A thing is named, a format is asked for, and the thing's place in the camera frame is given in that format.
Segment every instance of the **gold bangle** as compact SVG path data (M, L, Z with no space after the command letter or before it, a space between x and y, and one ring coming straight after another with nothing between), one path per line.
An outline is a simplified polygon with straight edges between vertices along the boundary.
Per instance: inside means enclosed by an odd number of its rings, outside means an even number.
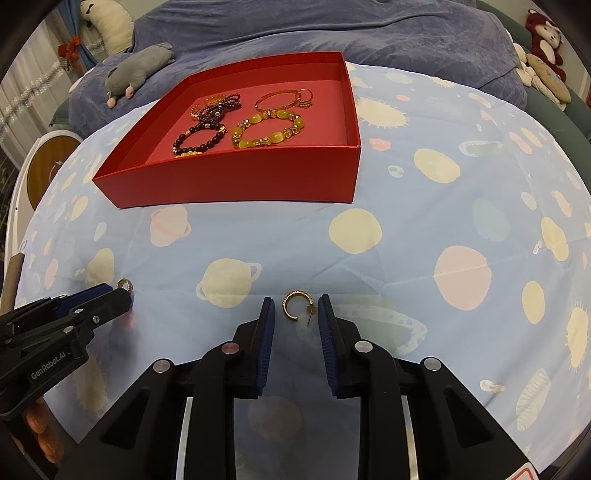
M294 122L293 126L284 128L277 132L272 133L268 137L256 138L254 140L243 140L242 134L244 130L253 124L262 122L270 118L281 118L285 120L291 120ZM295 112L289 110L268 110L263 113L255 113L252 117L247 118L240 122L238 126L232 132L232 145L234 148L248 148L248 147L269 147L273 144L283 142L286 138L292 135L297 135L300 130L305 126L304 119Z
M291 315L287 311L287 304L289 303L289 301L293 297L304 297L306 300L308 300L309 305L306 308L306 313L308 313L309 315L308 315L308 323L306 324L306 326L309 327L312 315L315 314L315 312L316 312L316 307L314 306L314 299L303 290L294 290L294 291L289 292L285 296L285 298L283 299L283 313L285 313L287 318L289 318L290 320L293 320L294 322L298 321L298 317Z
M301 99L302 92L308 92L310 94L310 98L308 98L307 100L302 100ZM262 101L267 100L268 98L274 97L275 95L281 95L283 93L293 93L295 95L295 100L288 105L280 106L277 108L262 108L259 106L259 104ZM291 108L293 106L300 106L302 108L308 108L308 107L312 106L312 99L313 98L314 98L314 94L312 93L312 90L308 90L307 88L302 88L300 90L276 90L275 92L267 93L266 95L263 95L261 98L259 98L255 103L255 109L262 113L262 112L268 112L271 110L287 110L288 108Z

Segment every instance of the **gold hoop earring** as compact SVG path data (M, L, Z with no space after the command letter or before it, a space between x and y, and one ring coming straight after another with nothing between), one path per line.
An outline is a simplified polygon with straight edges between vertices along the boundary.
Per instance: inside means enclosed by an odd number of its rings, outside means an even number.
M285 296L285 298L283 299L283 313L285 313L285 316L287 316L287 318L289 318L290 320L293 320L294 322L298 321L298 317L292 315L291 313L289 313L287 311L287 304L294 297L304 297L306 300L308 300L309 305L306 308L306 313L308 314L308 323L306 323L306 326L309 327L310 320L312 319L312 315L314 315L316 313L314 299L303 290L294 290L294 291L289 292Z

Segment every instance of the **bed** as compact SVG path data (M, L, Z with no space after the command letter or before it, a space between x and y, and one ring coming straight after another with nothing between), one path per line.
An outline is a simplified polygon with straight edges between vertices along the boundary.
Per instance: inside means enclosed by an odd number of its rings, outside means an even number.
M263 297L296 289L330 294L393 355L441 358L540 471L589 423L591 197L568 156L491 95L348 68L362 138L351 205L118 210L92 176L150 105L60 169L25 234L17 305L123 277L135 295L46 396L74 439L155 359L200 358ZM235 410L239 479L356 478L359 404L332 399L315 323L278 314L265 394Z
M342 51L354 63L394 67L478 88L525 108L512 69L519 65L496 16L475 0L169 0L135 24L137 52L168 42L176 62L148 79L113 109L104 88L122 53L97 65L70 98L69 123L83 138L134 108L161 98L187 75L233 61L295 51Z

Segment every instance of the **gold ring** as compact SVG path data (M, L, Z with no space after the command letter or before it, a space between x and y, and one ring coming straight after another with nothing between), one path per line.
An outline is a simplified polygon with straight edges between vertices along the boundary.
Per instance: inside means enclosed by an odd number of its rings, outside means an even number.
M287 318L289 318L290 320L293 320L294 322L298 321L298 317L292 315L291 313L289 313L287 311L287 304L289 303L289 301L293 297L304 297L306 300L308 300L309 305L306 308L306 313L308 313L309 315L308 315L308 323L306 324L306 326L309 327L312 315L315 314L315 312L316 312L316 307L314 306L314 300L312 299L312 297L309 294L307 294L303 290L294 290L294 291L289 292L285 296L285 298L283 299L283 313L285 313L285 316L287 316Z
M121 280L119 280L117 282L117 288L123 288L125 285L127 285L125 290L127 290L129 292L129 294L131 295L131 292L133 292L133 290L134 290L134 286L130 280L128 280L127 278L122 278Z

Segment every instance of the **red teddy bear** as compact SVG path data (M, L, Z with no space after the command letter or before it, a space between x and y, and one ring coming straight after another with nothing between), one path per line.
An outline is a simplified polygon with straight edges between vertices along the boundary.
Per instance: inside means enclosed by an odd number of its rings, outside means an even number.
M559 68L564 61L558 53L558 47L564 42L560 29L551 19L536 10L529 10L525 27L531 33L531 52L544 60L556 75L565 82L566 72Z

